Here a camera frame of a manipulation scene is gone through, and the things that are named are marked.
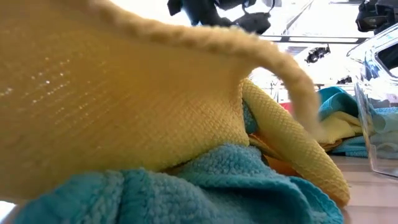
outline table surface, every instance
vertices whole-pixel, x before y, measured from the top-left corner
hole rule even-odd
[[[332,159],[343,172],[351,192],[351,200],[343,210],[345,223],[398,223],[398,179],[372,172],[367,159]]]

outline teal cloth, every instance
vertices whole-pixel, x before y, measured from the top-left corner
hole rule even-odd
[[[398,159],[398,131],[375,134],[370,142],[376,147],[376,155],[381,159]],[[335,147],[331,152],[334,155],[350,157],[368,157],[364,136],[349,138]]]
[[[243,121],[247,134],[253,134],[257,131],[257,121],[245,101],[243,101]]]
[[[377,133],[388,133],[398,131],[398,108],[376,108],[372,115],[374,131]]]
[[[15,223],[340,224],[343,216],[310,182],[265,166],[258,149],[227,144],[177,176],[144,169],[76,175],[29,202]]]
[[[358,106],[355,98],[342,88],[337,86],[324,88],[319,90],[318,94],[321,101],[318,113],[321,120],[337,111],[358,117]]]

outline yellow cloth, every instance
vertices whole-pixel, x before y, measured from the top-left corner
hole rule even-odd
[[[281,105],[249,81],[243,86],[243,99],[256,118],[256,136],[338,205],[346,205],[349,200],[347,183],[317,141]]]
[[[342,140],[342,139],[337,139],[337,140],[335,141],[335,143],[333,143],[333,144],[320,143],[319,145],[320,145],[326,152],[328,152],[328,151],[332,150],[333,148],[339,146],[341,143],[343,143],[343,140]]]
[[[318,138],[321,145],[335,144],[338,140],[362,134],[361,122],[358,118],[337,111],[321,122],[325,130],[324,138]]]
[[[316,135],[318,96],[294,59],[239,29],[165,25],[106,0],[1,0],[0,196],[37,197],[86,170],[160,171],[226,142],[247,146],[242,97],[275,150],[337,203],[341,172],[245,77],[286,85]]]

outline clear plastic bin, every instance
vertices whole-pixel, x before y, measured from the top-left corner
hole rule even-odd
[[[398,24],[350,50],[371,169],[398,177]]]

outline towel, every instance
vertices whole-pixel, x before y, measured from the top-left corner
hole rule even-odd
[[[226,143],[248,146],[244,101],[256,134],[348,203],[314,140],[313,82],[272,42],[143,19],[108,0],[2,0],[0,18],[1,199],[31,200],[91,170],[161,172]],[[247,79],[257,67],[282,79],[295,119]]]
[[[263,157],[268,163],[268,166],[274,169],[278,174],[289,175],[289,176],[297,176],[300,175],[296,170],[292,168],[292,166],[283,160],[278,153],[273,151],[266,143],[264,143],[261,139],[259,139],[255,134],[249,135],[250,145],[255,146],[261,150],[263,153]]]
[[[335,143],[333,144],[327,144],[327,143],[320,143],[319,145],[326,151],[330,151],[332,149],[334,149],[336,146],[339,146],[341,143],[343,143],[342,139],[338,139],[337,141],[335,141]]]
[[[279,175],[256,148],[224,145],[177,176],[144,169],[91,172],[28,203],[15,224],[343,223],[310,182]]]
[[[375,152],[380,159],[398,159],[398,131],[375,134],[370,136],[369,142],[375,147]],[[368,157],[364,136],[357,136],[343,141],[342,144],[331,151],[334,155],[350,157]]]
[[[336,111],[326,117],[321,125],[325,130],[325,138],[317,141],[323,145],[332,145],[341,139],[350,138],[362,134],[361,122],[358,118],[342,111]]]
[[[376,108],[372,120],[377,133],[398,131],[398,107]]]
[[[247,134],[253,134],[257,130],[257,122],[254,119],[248,104],[243,101],[243,121],[244,121],[244,128]]]
[[[355,118],[358,117],[358,105],[353,96],[345,92],[342,88],[332,86],[318,91],[321,105],[319,107],[319,117],[324,120],[334,112],[340,111]]]

